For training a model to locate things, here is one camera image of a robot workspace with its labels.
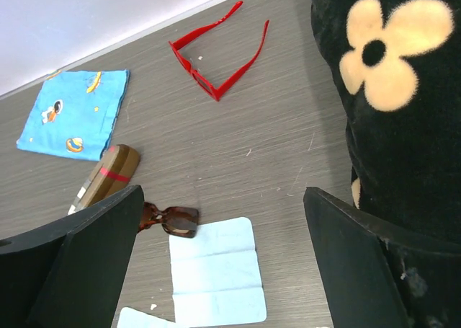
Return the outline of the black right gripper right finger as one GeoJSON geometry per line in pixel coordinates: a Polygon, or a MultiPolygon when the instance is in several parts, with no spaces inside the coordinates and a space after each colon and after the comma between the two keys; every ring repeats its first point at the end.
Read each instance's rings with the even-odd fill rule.
{"type": "Polygon", "coordinates": [[[460,245],[408,231],[318,187],[304,209],[335,327],[459,327],[460,245]]]}

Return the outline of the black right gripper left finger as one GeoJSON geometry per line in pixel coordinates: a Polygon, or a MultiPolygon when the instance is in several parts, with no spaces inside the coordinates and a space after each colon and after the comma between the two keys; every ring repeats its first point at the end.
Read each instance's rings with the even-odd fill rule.
{"type": "Polygon", "coordinates": [[[110,327],[143,212],[133,185],[1,240],[2,327],[110,327]]]}

